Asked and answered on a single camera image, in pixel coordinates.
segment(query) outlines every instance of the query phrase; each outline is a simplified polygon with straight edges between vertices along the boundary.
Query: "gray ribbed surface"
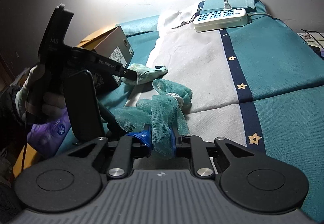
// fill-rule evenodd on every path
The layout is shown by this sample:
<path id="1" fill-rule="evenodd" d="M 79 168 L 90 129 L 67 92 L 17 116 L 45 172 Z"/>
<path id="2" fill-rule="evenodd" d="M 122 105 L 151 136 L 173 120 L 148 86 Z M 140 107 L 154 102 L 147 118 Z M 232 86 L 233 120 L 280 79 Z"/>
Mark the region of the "gray ribbed surface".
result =
<path id="1" fill-rule="evenodd" d="M 315 223 L 299 210 L 285 215 L 257 215 L 226 200 L 213 181 L 189 170 L 135 170 L 113 180 L 102 194 L 78 210 L 57 214 L 24 211 L 14 224 L 306 224 Z"/>

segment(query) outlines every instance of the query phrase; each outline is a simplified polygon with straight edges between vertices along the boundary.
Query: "box label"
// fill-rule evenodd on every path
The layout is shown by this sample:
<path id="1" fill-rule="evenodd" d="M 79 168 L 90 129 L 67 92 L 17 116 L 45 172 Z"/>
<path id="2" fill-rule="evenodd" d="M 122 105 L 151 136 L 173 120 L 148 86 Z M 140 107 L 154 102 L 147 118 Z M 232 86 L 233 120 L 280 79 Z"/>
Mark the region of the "box label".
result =
<path id="1" fill-rule="evenodd" d="M 114 50 L 114 52 L 112 52 L 109 58 L 121 63 L 123 67 L 127 65 L 127 62 L 123 56 L 123 53 L 120 51 L 119 47 L 116 47 L 116 49 Z M 120 80 L 120 77 L 117 76 L 113 76 L 113 77 L 117 82 Z"/>

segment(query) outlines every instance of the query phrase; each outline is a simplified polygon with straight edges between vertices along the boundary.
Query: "hand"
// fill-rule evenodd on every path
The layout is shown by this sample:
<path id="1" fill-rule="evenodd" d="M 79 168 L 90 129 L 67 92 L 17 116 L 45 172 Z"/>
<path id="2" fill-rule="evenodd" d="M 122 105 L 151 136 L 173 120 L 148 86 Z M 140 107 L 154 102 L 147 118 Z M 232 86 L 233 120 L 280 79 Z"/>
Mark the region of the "hand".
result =
<path id="1" fill-rule="evenodd" d="M 33 67 L 28 75 L 27 80 L 22 86 L 21 90 L 16 95 L 16 109 L 19 117 L 25 120 L 25 102 L 27 94 L 32 85 L 39 80 L 45 73 L 45 66 L 42 64 Z M 44 104 L 42 105 L 42 112 L 49 116 L 48 121 L 56 120 L 63 115 L 65 109 L 65 99 L 63 95 L 46 92 L 43 96 Z"/>

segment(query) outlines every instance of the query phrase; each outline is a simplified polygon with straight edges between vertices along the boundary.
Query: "purple bag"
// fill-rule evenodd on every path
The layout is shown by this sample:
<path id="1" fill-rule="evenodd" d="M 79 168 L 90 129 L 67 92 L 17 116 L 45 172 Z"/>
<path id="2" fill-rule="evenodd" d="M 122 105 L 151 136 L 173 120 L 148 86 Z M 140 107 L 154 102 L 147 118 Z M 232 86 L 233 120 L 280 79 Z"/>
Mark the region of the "purple bag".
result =
<path id="1" fill-rule="evenodd" d="M 61 118 L 46 124 L 34 124 L 27 135 L 28 144 L 44 158 L 53 157 L 71 128 L 65 109 Z"/>

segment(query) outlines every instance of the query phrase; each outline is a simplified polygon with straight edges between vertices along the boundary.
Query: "white power strip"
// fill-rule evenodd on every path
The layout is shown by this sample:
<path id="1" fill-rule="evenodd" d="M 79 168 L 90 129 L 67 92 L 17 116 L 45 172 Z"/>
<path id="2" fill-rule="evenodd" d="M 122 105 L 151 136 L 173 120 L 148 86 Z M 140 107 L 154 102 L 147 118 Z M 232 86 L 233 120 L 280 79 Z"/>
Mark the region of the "white power strip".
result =
<path id="1" fill-rule="evenodd" d="M 193 25 L 197 32 L 243 26 L 246 24 L 247 14 L 243 8 L 201 14 L 193 20 Z"/>

